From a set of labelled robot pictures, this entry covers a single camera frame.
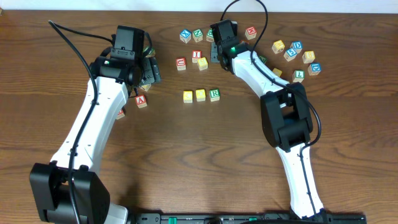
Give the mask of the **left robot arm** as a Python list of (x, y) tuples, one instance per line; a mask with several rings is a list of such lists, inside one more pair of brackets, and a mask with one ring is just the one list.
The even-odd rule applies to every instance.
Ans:
[(105, 145), (136, 87), (160, 81), (155, 57), (98, 57), (86, 64), (85, 99), (67, 138), (29, 180), (39, 218), (47, 223), (126, 223), (128, 209), (111, 202), (98, 177)]

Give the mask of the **green R block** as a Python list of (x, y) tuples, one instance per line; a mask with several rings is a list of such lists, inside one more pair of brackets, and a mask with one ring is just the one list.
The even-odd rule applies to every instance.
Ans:
[(220, 91), (218, 88), (209, 91), (210, 101), (220, 100)]

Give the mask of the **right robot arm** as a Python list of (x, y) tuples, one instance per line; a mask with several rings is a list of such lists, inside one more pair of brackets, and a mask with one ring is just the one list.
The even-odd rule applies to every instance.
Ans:
[(284, 165), (290, 207), (299, 219), (314, 218), (323, 204), (310, 163), (313, 106), (300, 83), (273, 73), (246, 43), (212, 43), (211, 55), (221, 67), (246, 82), (260, 99), (262, 130)]

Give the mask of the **yellow C block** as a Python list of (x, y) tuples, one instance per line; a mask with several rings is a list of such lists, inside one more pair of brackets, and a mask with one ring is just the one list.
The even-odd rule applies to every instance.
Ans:
[(183, 92), (183, 102), (184, 103), (192, 103), (193, 102), (193, 92), (192, 91), (184, 91)]

